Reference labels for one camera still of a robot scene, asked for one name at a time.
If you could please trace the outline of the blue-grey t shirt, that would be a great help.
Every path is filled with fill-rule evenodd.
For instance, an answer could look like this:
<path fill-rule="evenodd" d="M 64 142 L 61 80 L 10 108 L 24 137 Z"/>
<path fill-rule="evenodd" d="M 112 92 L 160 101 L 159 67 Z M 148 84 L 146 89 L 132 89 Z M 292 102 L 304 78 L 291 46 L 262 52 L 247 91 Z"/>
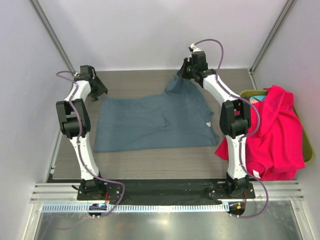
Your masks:
<path fill-rule="evenodd" d="M 102 100 L 97 153 L 217 146 L 214 111 L 190 80 L 175 74 L 163 93 Z"/>

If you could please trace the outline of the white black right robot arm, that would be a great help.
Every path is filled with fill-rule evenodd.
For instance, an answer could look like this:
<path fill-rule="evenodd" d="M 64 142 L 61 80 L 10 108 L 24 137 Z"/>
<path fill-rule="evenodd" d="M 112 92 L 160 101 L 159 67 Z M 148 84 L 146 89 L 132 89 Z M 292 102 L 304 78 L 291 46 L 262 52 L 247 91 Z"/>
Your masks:
<path fill-rule="evenodd" d="M 221 80 L 217 71 L 208 68 L 204 51 L 196 47 L 190 52 L 190 56 L 183 60 L 181 77 L 193 79 L 221 106 L 219 127 L 227 140 L 228 151 L 225 185 L 232 198 L 239 198 L 249 187 L 245 158 L 246 135 L 251 127 L 251 106 Z"/>

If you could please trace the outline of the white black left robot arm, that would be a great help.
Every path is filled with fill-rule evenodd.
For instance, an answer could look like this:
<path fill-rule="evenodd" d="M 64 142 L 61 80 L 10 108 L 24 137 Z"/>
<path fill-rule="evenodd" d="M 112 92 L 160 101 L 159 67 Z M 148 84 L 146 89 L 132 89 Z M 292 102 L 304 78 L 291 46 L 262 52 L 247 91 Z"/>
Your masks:
<path fill-rule="evenodd" d="M 69 79 L 62 76 L 65 71 L 57 72 L 56 76 L 72 82 L 67 97 L 56 103 L 56 112 L 60 131 L 71 142 L 80 167 L 80 184 L 73 186 L 78 191 L 78 199 L 101 199 L 107 194 L 106 186 L 96 165 L 90 144 L 91 121 L 85 106 L 89 97 L 97 101 L 108 89 L 97 76 L 93 66 L 82 65 L 80 72 L 70 72 Z"/>

